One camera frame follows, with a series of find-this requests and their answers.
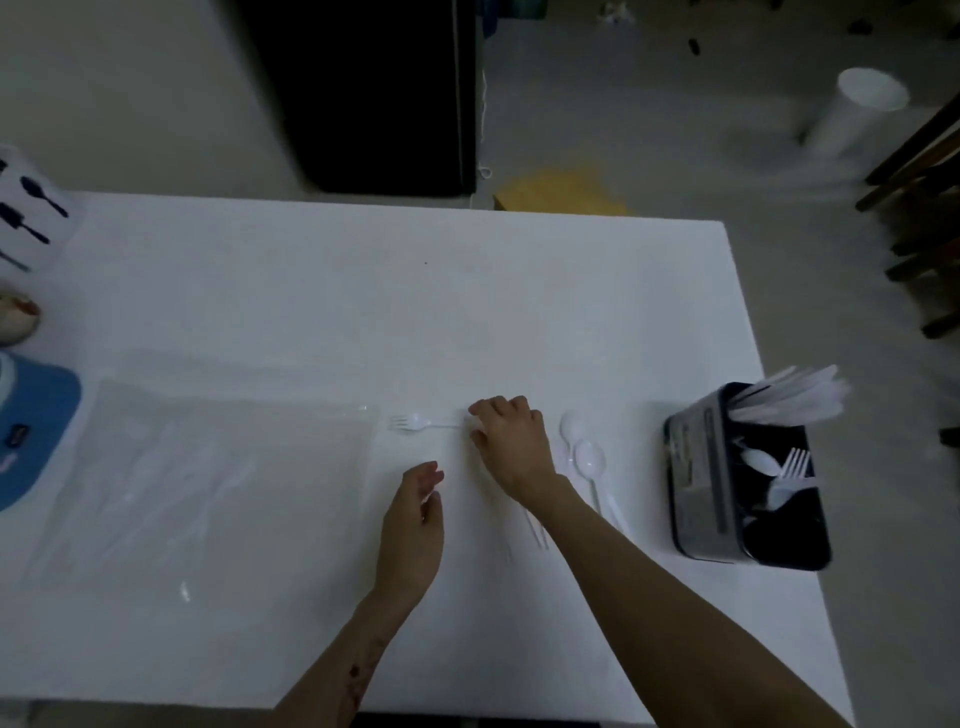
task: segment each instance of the plastic sheet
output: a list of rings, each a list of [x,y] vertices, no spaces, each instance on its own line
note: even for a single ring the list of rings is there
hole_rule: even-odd
[[[22,583],[269,608],[350,548],[376,421],[106,380]]]

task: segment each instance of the white table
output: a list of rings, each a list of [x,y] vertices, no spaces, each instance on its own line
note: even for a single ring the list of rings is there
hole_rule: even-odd
[[[306,367],[314,394],[386,414],[446,414],[522,393],[556,435],[563,411],[577,408],[606,446],[607,485],[640,546],[852,715],[815,574],[696,562],[670,542],[663,419],[724,382],[761,376],[721,224],[84,199],[87,219],[59,263],[43,277],[9,275],[47,311],[26,353],[74,368],[88,391],[120,358],[147,350]],[[537,550],[516,509],[504,511],[513,563],[504,557],[491,519],[477,515],[456,431],[377,432],[363,568],[313,585],[326,590],[323,608],[290,604],[250,622],[18,588],[83,419],[32,492],[0,513],[0,695],[273,705],[370,583],[376,525],[397,475],[437,459],[447,472],[444,561],[385,654],[365,709],[650,719],[556,548]]]

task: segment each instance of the cutlery organizer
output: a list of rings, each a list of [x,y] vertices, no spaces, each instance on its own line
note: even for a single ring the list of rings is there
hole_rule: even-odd
[[[692,559],[823,569],[831,551],[818,490],[765,510],[771,478],[746,465],[733,442],[742,437],[782,463],[792,448],[809,450],[806,430],[733,422],[727,403],[748,386],[726,384],[663,424],[674,544]]]

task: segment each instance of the floor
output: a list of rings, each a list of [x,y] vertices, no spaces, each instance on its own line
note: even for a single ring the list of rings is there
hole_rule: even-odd
[[[936,439],[938,427],[960,423],[960,336],[921,336],[918,305],[883,276],[894,260],[892,233],[880,216],[852,207],[864,173],[958,90],[952,69],[960,45],[940,40],[950,19],[932,3],[897,14],[892,3],[788,0],[771,13],[750,0],[706,0],[695,9],[649,0],[634,7],[635,28],[596,29],[589,23],[595,4],[558,0],[551,3],[557,20],[503,23],[487,44],[481,161],[493,178],[472,200],[370,201],[490,207],[492,192],[526,171],[586,165],[637,215],[724,221],[767,370],[835,362],[854,386],[849,411],[816,427],[812,441],[828,482],[835,554],[821,582],[857,722],[960,725],[960,461]],[[864,12],[876,33],[846,36],[843,28]],[[200,12],[197,34],[214,28],[215,18],[213,10]],[[694,36],[699,57],[687,46]],[[217,37],[228,48],[226,36]],[[183,47],[190,56],[194,46]],[[191,58],[201,62],[197,53]],[[113,154],[91,168],[89,150],[64,150],[52,132],[9,119],[0,121],[0,136],[30,148],[66,186],[334,199],[298,180],[265,103],[240,83],[243,64],[233,53],[215,63],[228,79],[218,91],[223,104],[247,109],[223,132],[226,158],[231,144],[248,150],[232,158],[230,175],[209,158],[178,166],[206,154],[206,127],[169,164],[131,146],[129,154],[150,163],[122,168]],[[828,98],[835,74],[855,64],[895,72],[914,105],[843,158],[813,161],[796,137]],[[106,67],[97,60],[87,79]],[[20,73],[0,66],[0,87],[22,81]],[[102,87],[100,78],[91,83]],[[187,90],[201,94],[198,85]],[[53,105],[55,94],[41,101]],[[126,121],[142,122],[135,105],[125,113]],[[217,105],[205,113],[211,130],[227,124]],[[98,119],[83,117],[96,139],[114,131],[126,138]],[[250,170],[259,160],[265,172],[258,180]],[[228,179],[238,175],[242,184]],[[185,724],[170,713],[149,713],[156,721],[149,723],[145,715],[57,705],[42,709],[35,725]]]

